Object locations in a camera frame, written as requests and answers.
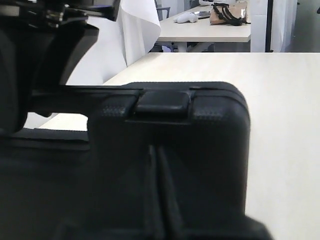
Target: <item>table leg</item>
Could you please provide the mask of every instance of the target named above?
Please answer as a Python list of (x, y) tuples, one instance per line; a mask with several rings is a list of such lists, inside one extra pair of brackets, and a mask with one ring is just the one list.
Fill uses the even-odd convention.
[(187, 43), (186, 42), (177, 42), (176, 45), (178, 47), (179, 53), (186, 53), (187, 52)]

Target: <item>brown paper bag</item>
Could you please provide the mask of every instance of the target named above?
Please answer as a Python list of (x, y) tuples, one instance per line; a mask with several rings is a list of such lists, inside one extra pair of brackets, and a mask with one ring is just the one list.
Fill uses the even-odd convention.
[[(222, 13), (222, 7), (217, 7), (219, 11)], [(232, 15), (236, 18), (243, 18), (247, 20), (248, 18), (248, 2), (236, 2), (234, 4), (229, 5), (229, 11), (232, 13)], [(224, 24), (226, 23), (225, 20), (219, 19), (218, 15), (215, 13), (215, 11), (211, 10), (211, 16), (210, 16), (210, 25), (217, 25), (217, 24)]]

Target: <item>desk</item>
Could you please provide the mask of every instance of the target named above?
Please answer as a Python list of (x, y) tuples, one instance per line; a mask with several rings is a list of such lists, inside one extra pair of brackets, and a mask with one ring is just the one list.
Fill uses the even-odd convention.
[[(107, 82), (225, 81), (251, 115), (247, 205), (276, 240), (320, 239), (320, 54), (150, 53)], [(58, 115), (43, 128), (86, 129)]]
[[(197, 6), (186, 12), (211, 11), (212, 6)], [(175, 42), (179, 52), (187, 51), (187, 42), (199, 43), (247, 43), (251, 38), (251, 26), (210, 25), (209, 18), (195, 23), (174, 23), (172, 16), (160, 22), (159, 42)]]

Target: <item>light wooden table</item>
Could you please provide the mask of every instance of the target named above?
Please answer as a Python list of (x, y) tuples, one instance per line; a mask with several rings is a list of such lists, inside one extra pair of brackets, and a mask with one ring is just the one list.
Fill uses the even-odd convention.
[[(197, 6), (186, 12), (211, 11), (212, 6)], [(187, 52), (187, 42), (199, 43), (247, 43), (251, 39), (251, 25), (210, 25), (209, 18), (199, 19), (195, 23), (174, 23), (172, 16), (160, 22), (159, 42), (174, 42), (181, 53)]]
[[(247, 205), (276, 240), (320, 239), (320, 54), (150, 53), (107, 82), (225, 81), (251, 115)], [(59, 114), (43, 128), (86, 130)]]

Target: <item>black strap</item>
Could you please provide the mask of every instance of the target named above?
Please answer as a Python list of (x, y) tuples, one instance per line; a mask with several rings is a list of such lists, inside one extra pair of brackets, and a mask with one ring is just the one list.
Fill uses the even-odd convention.
[(227, 24), (230, 24), (232, 26), (241, 26), (242, 24), (250, 24), (246, 21), (245, 18), (239, 17), (236, 18), (232, 15), (232, 13), (229, 11), (229, 4), (227, 3), (214, 3), (212, 4), (213, 10), (215, 14), (218, 15), (220, 20), (224, 20)]

